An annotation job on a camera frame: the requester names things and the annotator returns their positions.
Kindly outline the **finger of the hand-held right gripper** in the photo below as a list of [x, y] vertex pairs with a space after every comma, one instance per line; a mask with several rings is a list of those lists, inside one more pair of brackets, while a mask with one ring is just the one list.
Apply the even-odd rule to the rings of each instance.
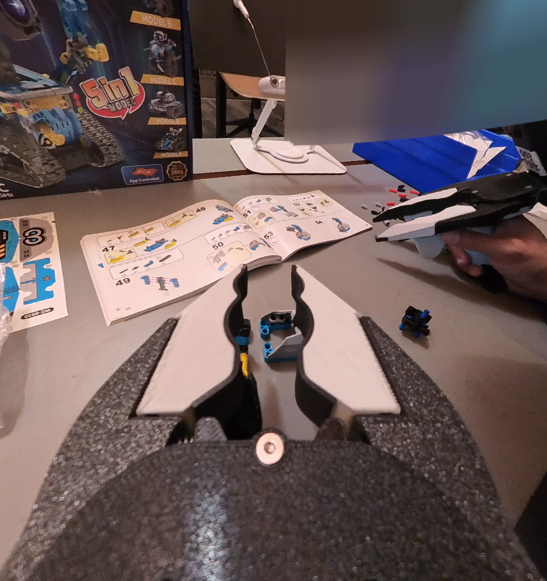
[[476, 224], [476, 214], [473, 217], [461, 217], [476, 211], [474, 208], [475, 202], [476, 194], [473, 190], [440, 190], [388, 208], [374, 217], [373, 222], [388, 222], [392, 220], [410, 222], [417, 217], [437, 214], [448, 207], [460, 205], [463, 211], [459, 214], [459, 217], [452, 218], [451, 221], [458, 221], [459, 224]]
[[395, 224], [387, 228], [379, 236], [376, 236], [376, 241], [402, 241], [433, 236], [438, 222], [474, 212], [475, 208], [446, 208], [435, 214], [416, 217], [413, 220]]

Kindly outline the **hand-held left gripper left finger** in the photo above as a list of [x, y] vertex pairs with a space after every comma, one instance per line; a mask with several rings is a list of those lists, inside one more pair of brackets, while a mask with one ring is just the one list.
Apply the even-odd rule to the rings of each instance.
[[177, 316], [174, 331], [136, 408], [137, 415], [181, 415], [225, 388], [224, 413], [243, 394], [240, 346], [247, 266], [239, 265]]

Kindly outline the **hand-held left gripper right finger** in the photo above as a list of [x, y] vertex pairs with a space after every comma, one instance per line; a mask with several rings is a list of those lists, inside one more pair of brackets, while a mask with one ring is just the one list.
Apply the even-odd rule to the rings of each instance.
[[299, 378], [350, 415], [399, 414], [360, 314], [298, 265], [291, 281], [294, 323], [304, 337]]

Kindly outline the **small blue toy robot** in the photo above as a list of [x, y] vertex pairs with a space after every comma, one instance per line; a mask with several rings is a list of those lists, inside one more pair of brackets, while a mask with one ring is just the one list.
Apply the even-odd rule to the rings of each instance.
[[248, 346], [251, 338], [251, 323], [248, 318], [243, 319], [243, 323], [241, 324], [239, 330], [235, 335], [236, 343], [240, 347], [240, 361], [241, 361], [241, 369], [245, 379], [249, 377], [249, 368], [248, 368]]

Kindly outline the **grey panel blue beam assembly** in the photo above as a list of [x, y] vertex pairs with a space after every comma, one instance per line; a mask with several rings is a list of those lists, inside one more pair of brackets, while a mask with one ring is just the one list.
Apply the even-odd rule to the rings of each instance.
[[[268, 364], [296, 360], [301, 352], [304, 336], [295, 326], [296, 311], [272, 311], [263, 316], [259, 323], [259, 334], [265, 341], [263, 358]], [[270, 342], [272, 332], [292, 330], [293, 334], [285, 337], [280, 345], [273, 347]]]

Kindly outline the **grey desk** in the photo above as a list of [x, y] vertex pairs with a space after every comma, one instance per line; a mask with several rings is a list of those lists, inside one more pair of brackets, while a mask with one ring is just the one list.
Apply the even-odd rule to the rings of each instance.
[[[296, 311], [290, 262], [247, 273], [249, 377], [181, 415], [136, 408], [202, 294], [110, 326], [81, 250], [88, 234], [210, 199], [321, 190], [358, 217], [384, 194], [357, 177], [241, 178], [0, 202], [53, 212], [68, 315], [8, 336], [0, 403], [0, 580], [543, 580], [504, 507], [547, 469], [547, 330], [536, 308], [460, 280], [446, 254], [373, 232], [298, 265], [355, 309], [400, 404], [350, 415], [268, 364], [259, 323]], [[399, 325], [429, 310], [428, 336]]]

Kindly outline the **person's right hand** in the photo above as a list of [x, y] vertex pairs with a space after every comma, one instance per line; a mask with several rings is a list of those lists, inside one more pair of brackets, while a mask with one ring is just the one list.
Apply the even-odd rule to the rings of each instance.
[[525, 217], [502, 220], [491, 235], [463, 229], [443, 233], [442, 240], [467, 275], [483, 274], [467, 251], [483, 253], [512, 293], [547, 304], [547, 240]]

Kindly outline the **pile of small building parts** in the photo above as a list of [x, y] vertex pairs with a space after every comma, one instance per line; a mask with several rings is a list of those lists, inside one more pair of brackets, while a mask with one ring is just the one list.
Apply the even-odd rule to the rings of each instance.
[[383, 193], [384, 195], [379, 200], [367, 202], [361, 205], [361, 208], [372, 216], [380, 215], [394, 206], [404, 205], [406, 202], [418, 198], [421, 194], [418, 189], [404, 183], [396, 186], [389, 186], [383, 191], [380, 191], [380, 193]]

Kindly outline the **white paper scraps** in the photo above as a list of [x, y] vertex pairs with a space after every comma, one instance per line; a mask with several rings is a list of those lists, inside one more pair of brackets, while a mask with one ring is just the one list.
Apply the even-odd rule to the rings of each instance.
[[508, 140], [486, 130], [466, 131], [457, 134], [457, 141], [475, 150], [474, 159], [467, 178], [473, 178], [508, 146]]

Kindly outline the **blue bin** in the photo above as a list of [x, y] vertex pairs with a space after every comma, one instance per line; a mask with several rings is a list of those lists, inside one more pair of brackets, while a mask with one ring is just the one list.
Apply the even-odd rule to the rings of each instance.
[[353, 146], [353, 152], [424, 193], [471, 179], [511, 172], [521, 162], [513, 140], [502, 135], [509, 142], [506, 149], [475, 177], [467, 178], [475, 150], [457, 141], [457, 134], [460, 133], [405, 140], [357, 142]]

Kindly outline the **instruction booklet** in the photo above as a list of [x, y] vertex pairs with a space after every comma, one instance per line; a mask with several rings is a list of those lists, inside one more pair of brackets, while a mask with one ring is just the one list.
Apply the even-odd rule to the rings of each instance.
[[108, 326], [202, 292], [240, 265], [278, 264], [372, 225], [321, 191], [195, 203], [142, 225], [84, 236]]

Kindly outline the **sticker sheet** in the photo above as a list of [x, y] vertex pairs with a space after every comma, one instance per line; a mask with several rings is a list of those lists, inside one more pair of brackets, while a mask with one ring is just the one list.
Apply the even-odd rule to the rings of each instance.
[[53, 213], [0, 220], [0, 264], [11, 332], [68, 315]]

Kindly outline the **black dimpled mat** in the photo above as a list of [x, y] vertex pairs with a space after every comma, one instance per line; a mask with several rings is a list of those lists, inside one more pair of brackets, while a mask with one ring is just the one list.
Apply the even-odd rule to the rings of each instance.
[[547, 474], [529, 500], [517, 524], [516, 533], [547, 580]]

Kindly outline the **robot kit box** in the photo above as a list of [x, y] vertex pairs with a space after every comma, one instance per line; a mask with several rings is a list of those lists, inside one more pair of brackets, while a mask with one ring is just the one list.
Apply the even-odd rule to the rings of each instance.
[[0, 1], [0, 200], [191, 179], [186, 1]]

